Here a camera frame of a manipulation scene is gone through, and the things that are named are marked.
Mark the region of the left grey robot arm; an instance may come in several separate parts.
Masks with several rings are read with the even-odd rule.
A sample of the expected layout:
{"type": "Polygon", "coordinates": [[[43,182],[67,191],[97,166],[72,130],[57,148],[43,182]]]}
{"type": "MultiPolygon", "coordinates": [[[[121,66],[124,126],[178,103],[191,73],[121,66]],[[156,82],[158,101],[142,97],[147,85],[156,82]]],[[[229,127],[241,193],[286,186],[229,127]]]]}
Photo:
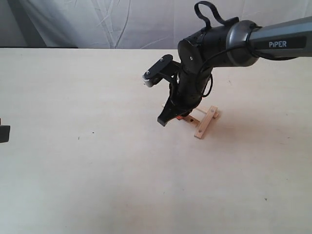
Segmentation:
{"type": "Polygon", "coordinates": [[[10,125],[3,125],[0,120],[0,143],[7,143],[10,139],[10,125]]]}

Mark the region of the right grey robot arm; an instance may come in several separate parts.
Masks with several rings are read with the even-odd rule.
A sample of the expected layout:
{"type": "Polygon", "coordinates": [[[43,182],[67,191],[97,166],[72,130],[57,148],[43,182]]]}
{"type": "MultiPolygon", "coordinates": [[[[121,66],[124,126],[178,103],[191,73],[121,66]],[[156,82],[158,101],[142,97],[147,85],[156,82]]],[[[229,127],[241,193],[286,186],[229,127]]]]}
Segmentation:
{"type": "Polygon", "coordinates": [[[158,62],[158,75],[169,82],[169,97],[157,121],[165,126],[188,115],[212,91],[212,70],[248,67],[259,58],[291,60],[312,55],[312,19],[306,17],[271,26],[243,20],[197,32],[180,41],[179,62],[170,54],[158,62]]]}

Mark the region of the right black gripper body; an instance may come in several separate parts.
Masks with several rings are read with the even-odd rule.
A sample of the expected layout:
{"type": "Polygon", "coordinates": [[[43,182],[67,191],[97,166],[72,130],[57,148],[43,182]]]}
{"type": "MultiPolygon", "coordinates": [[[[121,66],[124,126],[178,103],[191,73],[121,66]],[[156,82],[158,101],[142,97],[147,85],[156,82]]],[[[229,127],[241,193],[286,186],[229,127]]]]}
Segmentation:
{"type": "Polygon", "coordinates": [[[178,116],[184,117],[190,114],[212,91],[211,67],[197,73],[187,70],[184,64],[180,64],[174,78],[178,78],[179,81],[169,85],[169,97],[157,118],[162,126],[166,126],[169,121],[178,116]],[[210,84],[209,90],[205,93],[208,84],[210,84]]]}

